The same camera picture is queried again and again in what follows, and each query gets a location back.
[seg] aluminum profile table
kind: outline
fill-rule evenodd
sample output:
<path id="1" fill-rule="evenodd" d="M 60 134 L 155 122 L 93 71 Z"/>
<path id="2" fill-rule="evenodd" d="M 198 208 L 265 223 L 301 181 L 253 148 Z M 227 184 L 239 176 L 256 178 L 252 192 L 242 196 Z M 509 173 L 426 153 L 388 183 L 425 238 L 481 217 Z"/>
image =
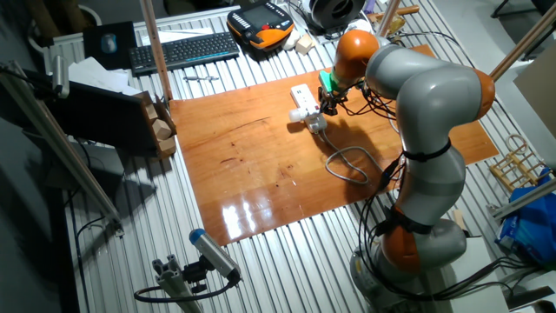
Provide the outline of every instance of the aluminum profile table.
<path id="1" fill-rule="evenodd" d="M 421 10 L 419 14 L 405 16 L 406 32 L 434 30 L 455 37 L 430 1 L 404 0 L 400 6 L 413 4 L 418 4 Z M 377 5 L 380 10 L 385 9 L 383 4 L 377 2 Z M 159 30 L 209 27 L 214 32 L 225 31 L 226 15 L 230 10 L 232 8 L 163 18 L 157 23 Z M 137 44 L 141 45 L 140 38 L 147 36 L 145 24 L 135 23 L 135 29 Z M 438 58 L 471 65 L 457 45 L 441 37 L 405 37 L 404 43 L 407 46 L 427 43 Z M 241 54 L 228 61 L 172 70 L 169 80 L 176 99 L 204 97 L 330 67 L 334 45 L 319 44 L 306 56 L 295 51 L 281 51 L 258 63 Z M 79 62 L 84 59 L 83 36 L 59 37 L 44 52 L 47 72 L 50 60 L 56 55 L 66 57 L 69 63 Z M 186 82 L 183 78 L 187 76 L 220 79 Z M 157 74 L 130 77 L 129 82 L 139 90 L 162 95 Z M 522 134 L 500 103 L 495 103 L 480 122 L 503 154 L 509 152 L 505 138 L 513 133 Z M 467 166 L 463 194 L 446 214 L 447 218 L 453 218 L 452 210 L 462 210 L 468 230 L 474 236 L 485 238 L 492 259 L 504 254 L 494 243 L 498 224 L 490 216 L 487 205 L 501 206 L 509 197 L 488 169 L 499 160 L 501 156 Z M 163 259 L 169 254 L 175 254 L 181 264 L 198 259 L 199 254 L 189 243 L 188 236 L 192 229 L 202 227 L 202 220 L 182 153 L 178 150 L 171 158 L 157 163 L 136 157 L 125 169 L 124 182 L 115 199 L 125 236 L 114 236 L 110 227 L 98 223 L 100 226 L 85 230 L 76 242 L 73 239 L 76 230 L 98 218 L 100 213 L 82 194 L 75 196 L 65 209 L 80 310 L 179 312 L 174 304 L 139 303 L 134 300 L 133 293 L 156 285 L 152 260 Z M 375 223 L 384 218 L 379 205 L 390 206 L 396 197 L 397 191 L 378 197 L 374 204 Z M 223 295 L 202 300 L 202 307 L 206 312 L 367 311 L 365 300 L 351 281 L 348 267 L 358 243 L 361 207 L 361 203 L 354 203 L 227 245 L 225 250 L 242 268 L 244 282 Z M 497 271 L 499 278 L 511 273 L 511 270 Z M 218 290 L 225 282 L 212 274 L 208 277 L 208 289 Z M 162 292 L 155 292 L 153 296 L 162 296 Z"/>

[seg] wooden board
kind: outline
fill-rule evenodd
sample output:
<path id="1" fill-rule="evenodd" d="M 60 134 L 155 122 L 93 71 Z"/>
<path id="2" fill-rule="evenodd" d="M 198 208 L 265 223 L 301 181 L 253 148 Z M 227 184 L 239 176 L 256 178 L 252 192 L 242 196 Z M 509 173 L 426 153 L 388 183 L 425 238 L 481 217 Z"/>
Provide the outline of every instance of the wooden board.
<path id="1" fill-rule="evenodd" d="M 317 97 L 318 72 L 186 101 L 170 102 L 171 116 L 205 230 L 224 245 L 299 221 L 369 196 L 380 170 L 360 151 L 347 159 L 365 170 L 370 185 L 347 183 L 324 167 L 334 151 L 303 123 L 290 123 L 289 91 L 306 83 Z M 347 106 L 365 105 L 358 90 Z M 382 168 L 400 153 L 400 137 L 388 120 L 369 113 L 327 117 L 328 138 L 338 148 L 361 146 Z M 498 154 L 479 123 L 450 133 L 466 163 Z M 340 161 L 332 169 L 360 178 Z"/>

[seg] blue bag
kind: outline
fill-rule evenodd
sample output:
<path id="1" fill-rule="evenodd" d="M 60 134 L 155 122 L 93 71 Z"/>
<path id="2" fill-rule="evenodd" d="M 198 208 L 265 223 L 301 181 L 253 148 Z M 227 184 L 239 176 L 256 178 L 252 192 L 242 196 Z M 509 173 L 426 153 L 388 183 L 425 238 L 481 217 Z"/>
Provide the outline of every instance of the blue bag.
<path id="1" fill-rule="evenodd" d="M 544 169 L 541 175 L 549 171 Z M 550 180 L 539 181 L 539 186 Z M 537 187 L 518 188 L 510 202 Z M 550 193 L 508 215 L 500 226 L 496 243 L 511 251 L 529 255 L 549 270 L 556 269 L 556 195 Z"/>

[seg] desk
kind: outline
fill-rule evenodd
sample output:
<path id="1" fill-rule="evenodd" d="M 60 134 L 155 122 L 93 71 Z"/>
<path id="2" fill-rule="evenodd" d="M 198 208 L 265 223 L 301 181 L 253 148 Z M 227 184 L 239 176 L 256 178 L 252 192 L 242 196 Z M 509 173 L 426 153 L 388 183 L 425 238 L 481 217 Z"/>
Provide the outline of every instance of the desk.
<path id="1" fill-rule="evenodd" d="M 421 52 L 434 55 L 429 48 Z M 370 185 L 330 175 L 324 163 L 334 152 L 303 123 L 289 123 L 295 108 L 289 91 L 306 83 L 317 98 L 318 71 L 246 89 L 170 103 L 183 158 L 205 230 L 225 245 L 369 197 L 381 169 L 360 152 L 347 159 L 363 169 Z M 352 89 L 347 106 L 366 104 Z M 339 149 L 361 146 L 386 168 L 401 153 L 400 137 L 387 119 L 369 113 L 349 117 L 338 108 L 326 117 L 327 134 Z M 498 154 L 478 122 L 455 128 L 450 137 L 467 164 Z M 340 159 L 332 169 L 361 179 Z"/>
<path id="2" fill-rule="evenodd" d="M 407 17 L 408 30 L 432 30 L 453 35 L 432 1 L 409 0 L 404 4 L 421 7 L 419 14 Z M 377 6 L 379 11 L 386 9 L 380 2 Z M 160 30 L 210 27 L 214 31 L 224 31 L 226 15 L 233 9 L 209 10 L 157 22 Z M 147 35 L 144 23 L 135 23 L 135 29 L 137 38 Z M 467 63 L 461 50 L 442 38 L 405 37 L 403 40 L 407 46 L 427 43 L 440 59 Z M 45 70 L 50 71 L 50 61 L 55 55 L 66 57 L 69 63 L 84 59 L 81 34 L 60 37 L 54 42 L 44 52 Z M 298 55 L 295 51 L 281 51 L 259 63 L 241 55 L 235 60 L 172 70 L 170 84 L 176 99 L 195 99 L 322 70 L 332 66 L 333 57 L 334 43 L 317 45 L 307 56 Z M 217 76 L 220 80 L 182 80 L 184 76 L 195 74 Z M 162 95 L 157 75 L 131 77 L 130 82 L 139 90 Z M 504 138 L 520 131 L 498 103 L 480 123 L 501 153 L 508 152 Z M 466 188 L 455 205 L 463 211 L 471 234 L 485 238 L 493 258 L 503 254 L 494 243 L 496 224 L 484 208 L 489 203 L 501 204 L 508 197 L 488 169 L 488 165 L 500 160 L 501 157 L 497 156 L 468 165 Z M 136 157 L 126 165 L 127 182 L 116 195 L 116 207 L 122 214 L 125 236 L 106 236 L 102 228 L 91 227 L 79 237 L 85 277 L 82 281 L 79 267 L 75 266 L 79 309 L 81 312 L 88 309 L 91 312 L 178 312 L 174 304 L 150 306 L 138 303 L 133 298 L 133 291 L 156 285 L 152 260 L 164 259 L 173 253 L 184 265 L 198 258 L 195 247 L 189 244 L 189 232 L 205 225 L 189 179 L 193 168 L 185 165 L 179 150 L 170 159 L 159 163 L 149 163 L 144 158 Z M 148 186 L 154 189 L 147 192 Z M 390 199 L 396 196 L 395 191 L 380 195 L 377 204 L 389 205 Z M 74 227 L 79 230 L 100 216 L 98 209 L 86 200 L 80 195 L 73 198 L 75 219 L 69 205 L 64 211 L 73 264 L 78 264 Z M 374 213 L 373 224 L 384 218 L 378 210 Z M 358 245 L 358 216 L 357 206 L 350 204 L 227 245 L 226 251 L 242 269 L 243 282 L 221 296 L 201 300 L 203 308 L 207 313 L 275 310 L 368 312 L 361 293 L 353 286 L 346 261 Z M 450 216 L 450 212 L 445 215 L 446 218 Z M 502 270 L 503 274 L 509 272 L 512 271 Z M 217 273 L 210 272 L 208 279 L 211 291 L 223 287 L 223 280 Z"/>

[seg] black keyboard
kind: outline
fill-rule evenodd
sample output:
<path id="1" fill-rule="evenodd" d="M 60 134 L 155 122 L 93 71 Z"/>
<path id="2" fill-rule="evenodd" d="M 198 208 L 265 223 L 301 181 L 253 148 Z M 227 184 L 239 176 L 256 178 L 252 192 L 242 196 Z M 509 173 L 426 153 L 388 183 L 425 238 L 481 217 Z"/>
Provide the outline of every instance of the black keyboard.
<path id="1" fill-rule="evenodd" d="M 229 32 L 163 43 L 162 51 L 168 70 L 226 60 L 238 57 L 240 54 Z M 133 76 L 156 73 L 155 59 L 150 46 L 129 49 L 129 59 Z"/>

